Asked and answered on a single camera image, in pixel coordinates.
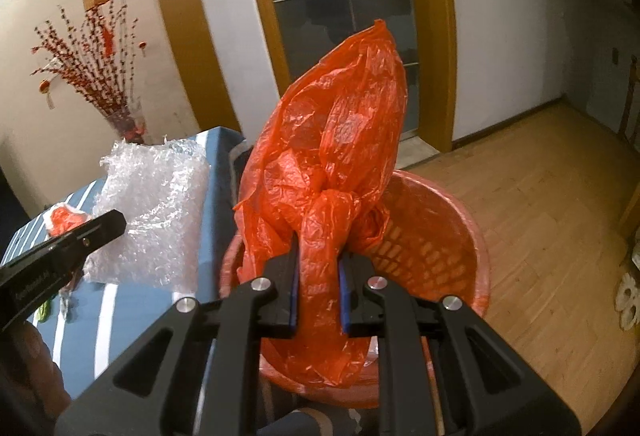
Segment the clear bubble wrap sheet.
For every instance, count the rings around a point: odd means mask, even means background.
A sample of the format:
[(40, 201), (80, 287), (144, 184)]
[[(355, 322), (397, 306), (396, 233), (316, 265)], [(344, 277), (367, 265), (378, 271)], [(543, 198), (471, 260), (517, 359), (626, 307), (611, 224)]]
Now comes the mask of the clear bubble wrap sheet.
[(90, 256), (85, 277), (193, 294), (210, 172), (205, 149), (191, 138), (152, 146), (119, 141), (101, 165), (106, 179), (91, 215), (116, 210), (127, 226)]

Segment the large orange plastic bag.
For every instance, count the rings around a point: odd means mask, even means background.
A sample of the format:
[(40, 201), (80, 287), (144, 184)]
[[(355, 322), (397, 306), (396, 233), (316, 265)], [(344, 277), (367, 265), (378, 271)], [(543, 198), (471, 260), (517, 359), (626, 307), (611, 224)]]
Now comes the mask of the large orange plastic bag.
[(260, 133), (234, 219), (244, 243), (238, 277), (258, 277), (298, 248), (294, 338), (262, 345), (282, 375), (315, 390), (354, 384), (369, 343), (341, 326), (338, 256), (366, 254), (390, 220), (392, 177), (408, 102), (405, 68), (383, 21), (326, 54), (285, 92)]

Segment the knotted orange plastic bag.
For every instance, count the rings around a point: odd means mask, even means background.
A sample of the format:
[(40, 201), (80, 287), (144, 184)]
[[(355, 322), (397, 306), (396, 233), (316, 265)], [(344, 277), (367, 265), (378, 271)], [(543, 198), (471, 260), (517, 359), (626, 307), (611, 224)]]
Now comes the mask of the knotted orange plastic bag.
[(88, 222), (91, 216), (67, 203), (57, 203), (43, 213), (43, 222), (50, 238), (66, 234)]

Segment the green plastic wrapper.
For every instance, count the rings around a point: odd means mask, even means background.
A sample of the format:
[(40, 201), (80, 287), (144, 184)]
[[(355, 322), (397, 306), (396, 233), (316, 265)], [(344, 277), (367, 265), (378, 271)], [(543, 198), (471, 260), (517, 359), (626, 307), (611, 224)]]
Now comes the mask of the green plastic wrapper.
[(46, 322), (52, 315), (52, 306), (54, 298), (49, 297), (45, 300), (34, 313), (34, 324)]

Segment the blue white striped tablecloth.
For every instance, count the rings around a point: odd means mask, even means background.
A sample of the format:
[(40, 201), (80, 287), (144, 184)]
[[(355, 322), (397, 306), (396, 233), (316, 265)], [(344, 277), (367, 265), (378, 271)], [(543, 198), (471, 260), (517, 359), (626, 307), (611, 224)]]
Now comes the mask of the blue white striped tablecloth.
[[(195, 293), (199, 302), (207, 303), (218, 297), (222, 260), (236, 233), (232, 208), (248, 145), (241, 134), (223, 127), (201, 132), (194, 139), (205, 149), (210, 164)], [(72, 294), (69, 314), (60, 312), (61, 301), (55, 297), (47, 320), (29, 320), (51, 349), (66, 392), (75, 398), (178, 297), (149, 286), (83, 281)]]

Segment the orange plastic waste basket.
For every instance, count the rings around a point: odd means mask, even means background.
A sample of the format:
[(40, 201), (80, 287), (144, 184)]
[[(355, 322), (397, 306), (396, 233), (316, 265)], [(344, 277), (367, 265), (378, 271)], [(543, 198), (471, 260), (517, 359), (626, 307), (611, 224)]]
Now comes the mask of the orange plastic waste basket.
[[(383, 240), (372, 253), (376, 269), (424, 300), (457, 295), (484, 317), (490, 297), (490, 263), (480, 227), (459, 200), (425, 178), (394, 170), (382, 202), (390, 212)], [(226, 297), (239, 285), (243, 240), (235, 234), (218, 270)], [(305, 386), (260, 355), (260, 377), (306, 399), (345, 408), (378, 406), (378, 358), (368, 357), (352, 387)]]

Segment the glass floor vase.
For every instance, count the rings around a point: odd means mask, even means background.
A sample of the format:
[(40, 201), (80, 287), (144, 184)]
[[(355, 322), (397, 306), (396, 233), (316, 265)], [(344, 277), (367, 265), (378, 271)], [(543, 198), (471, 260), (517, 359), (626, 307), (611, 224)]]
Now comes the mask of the glass floor vase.
[(146, 123), (139, 98), (130, 99), (126, 106), (114, 111), (106, 120), (128, 144), (145, 144)]

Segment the white slippers on floor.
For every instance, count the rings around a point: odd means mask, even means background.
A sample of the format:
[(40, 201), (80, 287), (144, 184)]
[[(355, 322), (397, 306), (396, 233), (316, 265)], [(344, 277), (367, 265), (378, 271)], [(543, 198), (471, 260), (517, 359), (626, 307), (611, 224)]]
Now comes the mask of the white slippers on floor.
[(639, 323), (639, 288), (629, 273), (620, 279), (614, 300), (614, 309), (620, 314), (620, 328), (629, 331)]

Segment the red berry branch bouquet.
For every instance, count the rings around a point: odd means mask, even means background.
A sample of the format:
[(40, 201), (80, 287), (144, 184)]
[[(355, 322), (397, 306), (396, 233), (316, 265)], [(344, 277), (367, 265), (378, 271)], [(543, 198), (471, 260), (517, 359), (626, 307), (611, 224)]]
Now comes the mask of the red berry branch bouquet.
[(106, 118), (122, 112), (136, 96), (138, 23), (129, 14), (128, 0), (87, 9), (78, 24), (60, 7), (57, 22), (34, 27), (32, 54), (42, 63), (32, 73), (62, 78)]

